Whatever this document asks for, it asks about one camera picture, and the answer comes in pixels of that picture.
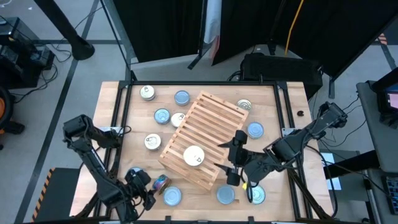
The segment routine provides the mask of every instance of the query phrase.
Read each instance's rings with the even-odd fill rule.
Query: black curtain
[[[114,0],[139,62],[197,54],[202,0]]]
[[[255,44],[266,44],[280,1],[223,1],[220,47],[213,64]],[[287,1],[273,36],[285,45],[300,0]],[[396,0],[305,0],[290,36],[289,50],[317,60],[337,77],[398,13]]]

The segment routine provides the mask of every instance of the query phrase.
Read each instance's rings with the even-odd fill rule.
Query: wooden table
[[[99,93],[94,125],[97,127],[109,126],[116,100],[118,83],[104,82]],[[250,122],[260,122],[265,129],[262,138],[253,140],[248,139],[246,149],[261,152],[263,147],[280,137],[280,128],[275,106],[273,87],[271,86],[178,86],[178,85],[159,85],[154,86],[156,98],[152,101],[144,101],[139,90],[142,86],[134,85],[132,88],[131,102],[127,117],[127,125],[132,128],[131,133],[125,135],[122,149],[121,162],[118,178],[123,180],[127,170],[138,166],[144,169],[151,177],[152,181],[161,174],[169,176],[173,183],[182,191],[182,201],[175,207],[169,207],[163,203],[162,195],[155,196],[157,202],[150,211],[145,211],[140,220],[164,220],[166,215],[171,215],[173,220],[230,220],[247,221],[248,216],[253,216],[256,221],[294,221],[292,200],[290,197],[289,181],[286,171],[281,173],[271,172],[260,185],[266,191],[266,199],[260,205],[250,204],[246,198],[246,193],[242,187],[234,187],[236,198],[230,205],[222,205],[216,199],[216,190],[219,186],[226,184],[224,172],[220,172],[218,178],[210,192],[203,190],[170,170],[165,170],[163,165],[158,162],[162,150],[157,152],[148,151],[144,145],[144,138],[150,133],[157,133],[163,142],[163,146],[169,141],[175,128],[169,123],[159,125],[153,119],[155,110],[167,108],[171,114],[176,112],[186,113],[194,99],[201,90],[207,91],[215,96],[225,99],[231,103],[236,103],[240,99],[248,99],[252,103],[252,110],[244,124],[246,130]],[[305,96],[302,83],[288,83],[289,96],[297,128],[302,128],[311,122],[310,111],[307,98]],[[174,102],[174,94],[178,90],[187,90],[191,96],[191,103],[187,106],[178,106]],[[118,114],[118,124],[120,124],[123,111],[126,91],[122,95],[121,109]],[[287,112],[285,110],[283,92],[280,90],[282,109],[284,111],[284,122],[287,127]],[[304,116],[298,117],[298,111],[304,111]],[[316,142],[310,145],[317,147]],[[105,150],[99,150],[98,154],[103,158]],[[333,213],[333,207],[329,192],[326,186],[326,179],[323,173],[322,162],[319,155],[311,150],[305,150],[304,171],[309,191],[323,209]],[[80,171],[75,197],[73,199],[70,215],[76,215],[90,200],[96,191],[96,182],[83,166]],[[305,216],[302,203],[302,194],[297,189],[298,200],[300,202],[301,216]],[[141,212],[142,207],[138,206],[137,211]],[[118,219],[116,212],[113,212],[112,219]]]

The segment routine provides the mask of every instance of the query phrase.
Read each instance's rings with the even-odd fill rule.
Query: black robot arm
[[[80,115],[63,124],[64,142],[69,149],[73,149],[82,159],[84,165],[97,183],[97,193],[78,217],[87,216],[95,202],[100,199],[108,208],[115,208],[121,223],[128,223],[139,218],[131,200],[141,197],[145,210],[150,210],[155,204],[153,191],[147,191],[146,185],[150,177],[140,170],[129,170],[125,176],[127,184],[117,178],[111,178],[102,160],[98,157],[91,143],[96,141],[99,147],[113,148],[120,145],[119,134],[115,130],[102,131],[93,126],[92,120]]]
[[[320,107],[318,118],[315,121],[303,129],[297,129],[288,136],[275,140],[263,149],[264,152],[252,152],[244,149],[243,145],[246,144],[248,136],[244,131],[238,130],[230,142],[219,145],[219,147],[229,148],[228,160],[233,167],[216,165],[226,171],[227,184],[235,186],[239,185],[241,175],[238,174],[238,170],[241,167],[248,177],[248,189],[251,188],[253,182],[257,184],[270,172],[275,170],[281,172],[287,169],[288,175],[303,192],[317,215],[320,218],[330,219],[330,216],[317,204],[296,171],[293,170],[292,164],[303,155],[303,149],[310,140],[322,138],[326,134],[326,128],[342,128],[346,122],[347,114],[334,103],[326,102]]]

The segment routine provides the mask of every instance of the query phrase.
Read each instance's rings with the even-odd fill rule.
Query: wooden slatted rack
[[[212,94],[201,91],[181,125],[160,155],[159,162],[182,175],[184,179],[210,190],[228,149],[217,145],[232,140],[241,129],[249,112]],[[189,146],[199,146],[205,152],[204,161],[197,167],[189,166],[183,152]]]

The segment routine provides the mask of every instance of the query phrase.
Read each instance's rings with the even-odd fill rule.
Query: yellow cable
[[[289,48],[290,35],[292,34],[292,29],[293,29],[294,23],[296,22],[297,16],[299,15],[299,12],[300,12],[301,6],[303,5],[303,2],[304,2],[304,0],[301,0],[300,5],[298,5],[296,15],[294,16],[292,25],[290,26],[289,35],[287,36],[285,55],[287,55],[287,49]]]

